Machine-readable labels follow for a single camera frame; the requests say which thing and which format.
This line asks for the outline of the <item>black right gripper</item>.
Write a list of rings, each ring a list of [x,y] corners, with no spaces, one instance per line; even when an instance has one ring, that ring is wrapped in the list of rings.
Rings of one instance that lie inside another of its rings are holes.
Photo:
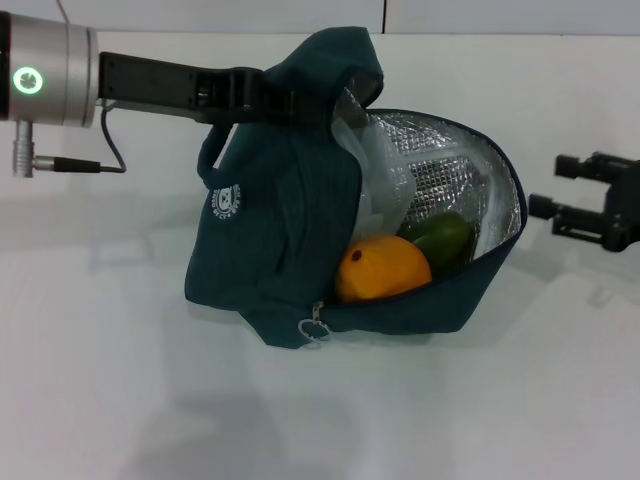
[[[594,152],[581,160],[558,155],[554,175],[611,184],[602,213],[571,207],[550,197],[530,194],[529,215],[552,222],[551,233],[602,245],[619,253],[639,241],[639,161]]]

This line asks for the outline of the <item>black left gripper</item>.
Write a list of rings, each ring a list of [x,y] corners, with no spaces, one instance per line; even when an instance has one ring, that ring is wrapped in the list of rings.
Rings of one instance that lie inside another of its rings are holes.
[[[264,79],[254,68],[207,69],[102,52],[99,98],[123,110],[231,124],[251,114]],[[323,126],[328,121],[327,99],[317,94],[264,83],[260,100],[260,123]]]

